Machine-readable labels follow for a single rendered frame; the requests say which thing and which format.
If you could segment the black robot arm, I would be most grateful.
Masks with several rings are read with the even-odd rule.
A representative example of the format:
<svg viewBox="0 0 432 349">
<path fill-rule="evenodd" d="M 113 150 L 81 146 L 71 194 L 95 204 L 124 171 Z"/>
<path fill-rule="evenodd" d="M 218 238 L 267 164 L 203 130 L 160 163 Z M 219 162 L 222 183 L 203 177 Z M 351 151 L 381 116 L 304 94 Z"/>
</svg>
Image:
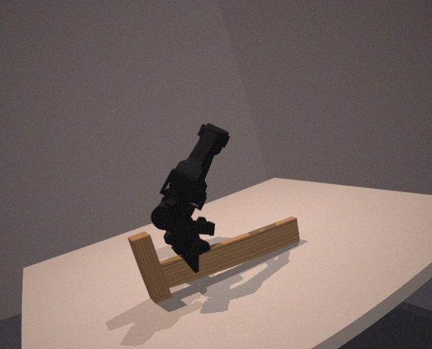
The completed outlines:
<svg viewBox="0 0 432 349">
<path fill-rule="evenodd" d="M 164 197 L 151 213 L 151 222 L 156 228 L 169 230 L 179 218 L 187 214 L 191 217 L 195 208 L 201 211 L 207 199 L 205 178 L 214 156 L 227 145 L 228 134 L 210 123 L 201 125 L 197 134 L 199 141 L 191 154 L 172 169 L 160 191 Z M 169 189 L 166 189 L 168 184 Z M 191 227 L 196 235 L 214 236 L 215 233 L 215 223 L 205 217 L 198 216 L 191 222 Z"/>
</svg>

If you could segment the brown wooden plank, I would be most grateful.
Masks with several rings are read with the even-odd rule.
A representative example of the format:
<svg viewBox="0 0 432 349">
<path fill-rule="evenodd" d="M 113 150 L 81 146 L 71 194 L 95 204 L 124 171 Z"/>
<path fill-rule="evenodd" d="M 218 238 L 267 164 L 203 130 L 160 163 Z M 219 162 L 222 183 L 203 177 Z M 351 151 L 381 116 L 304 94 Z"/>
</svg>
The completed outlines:
<svg viewBox="0 0 432 349">
<path fill-rule="evenodd" d="M 160 261 L 169 288 L 224 271 L 233 266 L 275 252 L 300 240 L 296 217 L 210 245 L 199 255 L 199 272 L 194 273 L 181 255 Z"/>
</svg>

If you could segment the wooden post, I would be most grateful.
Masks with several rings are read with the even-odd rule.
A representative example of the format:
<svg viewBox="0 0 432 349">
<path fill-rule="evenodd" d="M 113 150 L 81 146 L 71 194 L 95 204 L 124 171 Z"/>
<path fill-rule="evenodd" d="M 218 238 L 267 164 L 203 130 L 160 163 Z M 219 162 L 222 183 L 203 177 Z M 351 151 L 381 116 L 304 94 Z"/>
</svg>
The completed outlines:
<svg viewBox="0 0 432 349">
<path fill-rule="evenodd" d="M 171 298 L 151 235 L 144 231 L 128 237 L 128 241 L 150 298 L 155 303 Z"/>
</svg>

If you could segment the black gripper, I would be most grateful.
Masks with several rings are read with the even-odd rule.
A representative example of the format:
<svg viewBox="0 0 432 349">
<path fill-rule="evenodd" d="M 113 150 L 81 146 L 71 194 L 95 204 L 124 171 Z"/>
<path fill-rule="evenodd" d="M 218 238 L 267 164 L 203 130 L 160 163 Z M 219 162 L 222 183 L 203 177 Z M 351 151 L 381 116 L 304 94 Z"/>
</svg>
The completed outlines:
<svg viewBox="0 0 432 349">
<path fill-rule="evenodd" d="M 201 238 L 193 240 L 197 235 L 193 234 L 191 222 L 193 222 L 192 217 L 189 217 L 188 214 L 179 218 L 169 232 L 164 234 L 164 240 L 168 245 L 172 241 L 174 244 L 171 247 L 172 250 L 177 255 L 181 255 L 193 272 L 197 273 L 199 272 L 199 255 L 208 252 L 210 247 L 209 243 Z"/>
</svg>

